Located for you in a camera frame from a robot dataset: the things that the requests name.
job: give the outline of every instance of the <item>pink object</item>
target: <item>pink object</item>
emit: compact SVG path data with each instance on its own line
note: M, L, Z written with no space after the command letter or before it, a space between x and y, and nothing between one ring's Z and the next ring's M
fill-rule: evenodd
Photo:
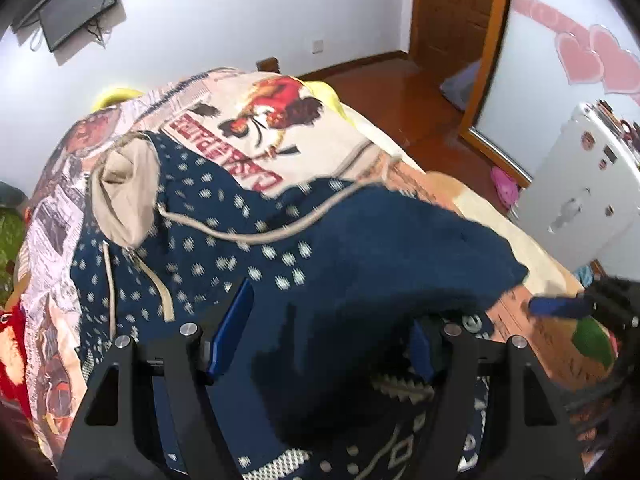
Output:
M573 34L556 35L556 52L569 84L597 83L604 76L600 56L593 50L584 50Z
M518 184L516 184L515 180L497 166L491 169L491 180L495 184L498 198L503 206L510 208L516 203L520 192L518 191Z
M591 48L602 58L605 66L602 84L607 94L636 94L640 92L640 60L623 50L618 40L601 25L589 28Z

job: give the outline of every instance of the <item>electrical outlet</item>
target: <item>electrical outlet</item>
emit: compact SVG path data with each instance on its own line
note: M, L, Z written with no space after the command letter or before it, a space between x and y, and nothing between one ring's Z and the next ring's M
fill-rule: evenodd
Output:
M320 54L323 50L324 50L323 40L314 40L313 43L311 43L312 54Z

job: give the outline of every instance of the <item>wooden wardrobe frame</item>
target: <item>wooden wardrobe frame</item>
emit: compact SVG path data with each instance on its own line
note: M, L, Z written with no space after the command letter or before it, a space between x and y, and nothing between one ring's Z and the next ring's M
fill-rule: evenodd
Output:
M507 174L512 176L516 182L523 187L530 184L530 180L514 166L510 160L501 153L495 146L483 140L474 133L473 126L478 120L478 115L482 108L484 98L494 75L495 65L500 54L502 35L507 20L509 4L511 0L493 0L489 24L484 38L484 48L480 60L480 68L476 81L466 106L465 115L462 117L458 136L475 147L476 150L487 156L496 166L502 168ZM411 22L411 41L409 46L409 56L416 59L418 51L418 10L420 0L414 0Z

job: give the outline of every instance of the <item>pink heart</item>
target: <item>pink heart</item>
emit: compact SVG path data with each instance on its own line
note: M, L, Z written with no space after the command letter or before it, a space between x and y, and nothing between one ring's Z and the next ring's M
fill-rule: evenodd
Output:
M640 92L640 60L634 54L621 49L615 36L601 25L591 25L589 43L604 63L602 85L605 93Z
M573 34L556 35L556 52L569 84L597 83L604 75L604 65L593 50L584 50Z

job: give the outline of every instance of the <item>door panel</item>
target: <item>door panel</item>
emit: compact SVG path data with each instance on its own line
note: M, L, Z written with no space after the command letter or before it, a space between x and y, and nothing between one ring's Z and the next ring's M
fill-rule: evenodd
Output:
M444 79L480 59L493 0L419 0L417 59Z

